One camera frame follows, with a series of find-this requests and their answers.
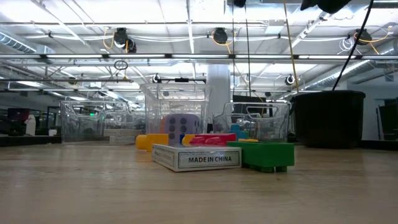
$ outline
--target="clear plastic bin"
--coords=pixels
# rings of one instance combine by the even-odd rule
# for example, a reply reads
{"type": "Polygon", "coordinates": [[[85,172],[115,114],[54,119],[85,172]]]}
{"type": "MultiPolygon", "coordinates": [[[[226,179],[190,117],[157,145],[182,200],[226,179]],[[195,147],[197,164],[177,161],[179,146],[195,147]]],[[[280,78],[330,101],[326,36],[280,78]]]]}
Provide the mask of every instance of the clear plastic bin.
{"type": "Polygon", "coordinates": [[[227,103],[222,114],[213,115],[215,133],[236,129],[260,141],[286,141],[289,125],[288,103],[227,103]]]}
{"type": "Polygon", "coordinates": [[[132,144],[143,132],[142,119],[123,102],[62,101],[62,143],[132,144]]]}
{"type": "Polygon", "coordinates": [[[207,130],[208,85],[151,83],[141,85],[141,90],[145,94],[147,134],[169,134],[169,144],[178,144],[181,134],[207,130]]]}

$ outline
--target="dice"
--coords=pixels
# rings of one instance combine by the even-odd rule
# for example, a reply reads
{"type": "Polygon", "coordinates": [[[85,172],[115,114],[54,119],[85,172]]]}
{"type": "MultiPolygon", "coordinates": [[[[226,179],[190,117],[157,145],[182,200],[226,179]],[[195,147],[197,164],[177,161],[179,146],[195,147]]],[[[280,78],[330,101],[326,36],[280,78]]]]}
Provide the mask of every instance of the dice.
{"type": "Polygon", "coordinates": [[[181,134],[199,134],[201,122],[194,114],[169,114],[164,120],[164,133],[169,134],[169,144],[178,144],[181,134]]]}

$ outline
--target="blue object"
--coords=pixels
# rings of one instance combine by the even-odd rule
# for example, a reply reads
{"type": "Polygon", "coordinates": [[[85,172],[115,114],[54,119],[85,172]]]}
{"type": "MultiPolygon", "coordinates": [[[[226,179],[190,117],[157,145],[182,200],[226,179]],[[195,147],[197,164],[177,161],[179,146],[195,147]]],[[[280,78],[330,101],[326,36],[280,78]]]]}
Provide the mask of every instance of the blue object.
{"type": "Polygon", "coordinates": [[[248,138],[248,135],[244,131],[241,131],[241,128],[239,127],[238,124],[232,124],[231,130],[228,133],[235,133],[237,141],[239,139],[247,139],[248,138]]]}
{"type": "Polygon", "coordinates": [[[185,137],[185,134],[180,134],[180,144],[182,144],[182,139],[185,137]]]}

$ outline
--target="black bucket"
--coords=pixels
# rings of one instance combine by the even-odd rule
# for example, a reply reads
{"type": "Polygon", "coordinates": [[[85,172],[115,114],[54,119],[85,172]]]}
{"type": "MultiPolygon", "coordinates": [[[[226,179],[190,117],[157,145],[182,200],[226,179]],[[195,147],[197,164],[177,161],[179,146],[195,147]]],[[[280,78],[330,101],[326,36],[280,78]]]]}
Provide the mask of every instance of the black bucket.
{"type": "Polygon", "coordinates": [[[292,109],[298,141],[308,147],[355,147],[362,139],[365,96],[350,90],[295,96],[292,109]]]}

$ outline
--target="plastic container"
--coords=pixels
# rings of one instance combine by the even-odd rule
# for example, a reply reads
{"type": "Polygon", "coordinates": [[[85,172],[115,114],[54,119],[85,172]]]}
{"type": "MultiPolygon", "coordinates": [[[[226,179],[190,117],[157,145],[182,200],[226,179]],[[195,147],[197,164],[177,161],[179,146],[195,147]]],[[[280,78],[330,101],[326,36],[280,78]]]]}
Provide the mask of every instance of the plastic container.
{"type": "Polygon", "coordinates": [[[140,119],[123,102],[62,101],[62,143],[132,144],[142,133],[140,119]]]}
{"type": "Polygon", "coordinates": [[[260,141],[286,141],[289,109],[288,103],[226,103],[223,114],[213,115],[213,130],[260,141]]]}
{"type": "Polygon", "coordinates": [[[350,90],[295,96],[292,102],[297,139],[308,147],[355,147],[362,138],[365,96],[350,90]]]}
{"type": "Polygon", "coordinates": [[[206,84],[151,83],[145,94],[146,133],[168,134],[178,144],[181,134],[200,134],[207,128],[210,88],[206,84]]]}

